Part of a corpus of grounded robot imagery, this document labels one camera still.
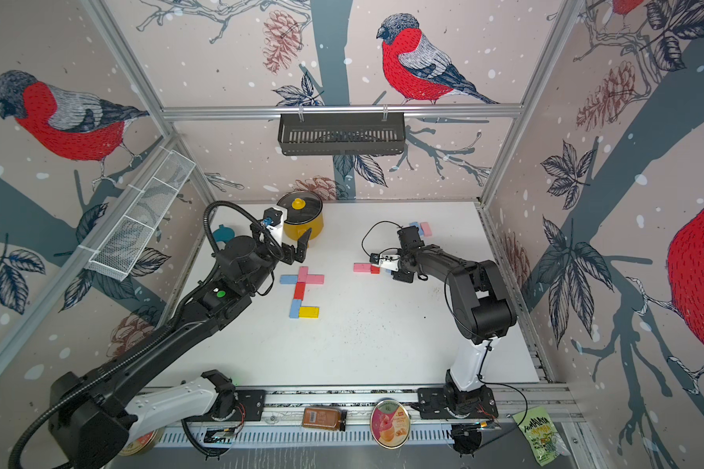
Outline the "pink block cluster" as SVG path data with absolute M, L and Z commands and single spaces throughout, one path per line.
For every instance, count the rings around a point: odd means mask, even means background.
M 371 265 L 368 263 L 355 263 L 353 271 L 355 273 L 371 273 Z

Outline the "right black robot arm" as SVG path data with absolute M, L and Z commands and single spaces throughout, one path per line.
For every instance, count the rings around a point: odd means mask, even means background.
M 426 244 L 414 226 L 399 229 L 397 236 L 400 248 L 394 277 L 405 283 L 431 277 L 441 281 L 447 310 L 467 340 L 446 372 L 443 395 L 447 410 L 457 417 L 475 412 L 492 416 L 486 367 L 500 340 L 517 321 L 498 265 L 490 260 L 469 261 Z

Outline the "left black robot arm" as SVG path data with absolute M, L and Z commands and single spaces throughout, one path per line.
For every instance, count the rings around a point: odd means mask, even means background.
M 220 247 L 209 228 L 215 209 L 226 207 L 244 216 L 250 234 L 235 236 Z M 86 375 L 68 372 L 51 387 L 50 408 L 19 437 L 8 458 L 11 468 L 22 465 L 27 443 L 47 427 L 68 459 L 68 468 L 102 468 L 139 437 L 172 422 L 234 406 L 232 381 L 219 371 L 207 371 L 193 384 L 144 396 L 155 377 L 201 342 L 234 322 L 246 310 L 279 263 L 304 262 L 309 234 L 296 245 L 284 243 L 287 209 L 270 206 L 261 218 L 230 201 L 211 203 L 203 213 L 205 234 L 215 264 L 207 278 L 178 303 L 161 328 L 128 351 Z

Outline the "teal lid jar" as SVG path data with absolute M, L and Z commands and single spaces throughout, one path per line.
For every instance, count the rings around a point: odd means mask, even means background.
M 212 233 L 212 235 L 217 245 L 219 247 L 223 247 L 236 236 L 236 233 L 230 227 L 227 227 L 225 225 L 219 225 L 219 227 Z

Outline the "glass lid yellow knob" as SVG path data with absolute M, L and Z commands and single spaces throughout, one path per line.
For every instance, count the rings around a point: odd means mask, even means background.
M 278 205 L 287 210 L 287 224 L 304 225 L 322 214 L 324 203 L 316 193 L 295 191 L 283 195 L 278 200 Z

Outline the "black hanging shelf basket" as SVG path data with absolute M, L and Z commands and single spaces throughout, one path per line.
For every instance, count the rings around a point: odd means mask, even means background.
M 284 156 L 396 156 L 406 149 L 403 113 L 283 115 Z

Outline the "brown packet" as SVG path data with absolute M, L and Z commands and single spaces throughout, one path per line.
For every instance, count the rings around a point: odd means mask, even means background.
M 304 428 L 340 431 L 346 430 L 347 411 L 330 406 L 311 406 L 305 408 L 301 426 Z

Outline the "pink round cup lid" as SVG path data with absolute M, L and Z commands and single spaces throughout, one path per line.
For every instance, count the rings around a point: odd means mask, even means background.
M 411 418 L 406 408 L 392 399 L 378 402 L 372 412 L 370 429 L 374 440 L 384 449 L 404 446 L 411 434 Z

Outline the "red round tin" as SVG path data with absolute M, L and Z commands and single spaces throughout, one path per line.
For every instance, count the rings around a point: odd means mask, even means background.
M 119 452 L 119 456 L 142 455 L 143 453 L 146 453 L 146 451 L 153 449 L 160 442 L 163 434 L 163 429 L 156 429 L 148 434 L 145 434 L 126 445 Z

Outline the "green snack packet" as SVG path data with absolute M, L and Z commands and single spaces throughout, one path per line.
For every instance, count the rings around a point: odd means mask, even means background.
M 543 406 L 528 408 L 514 415 L 514 422 L 524 435 L 537 464 L 545 467 L 561 456 L 571 453 L 555 422 Z

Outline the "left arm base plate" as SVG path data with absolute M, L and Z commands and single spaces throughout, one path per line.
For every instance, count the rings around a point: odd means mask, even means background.
M 267 393 L 262 389 L 238 388 L 221 392 L 203 414 L 187 418 L 189 422 L 258 422 L 262 418 Z

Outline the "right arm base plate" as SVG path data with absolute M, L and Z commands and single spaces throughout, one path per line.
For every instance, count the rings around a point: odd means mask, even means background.
M 459 391 L 450 386 L 418 388 L 414 409 L 425 420 L 498 418 L 493 391 L 482 386 L 472 391 Z

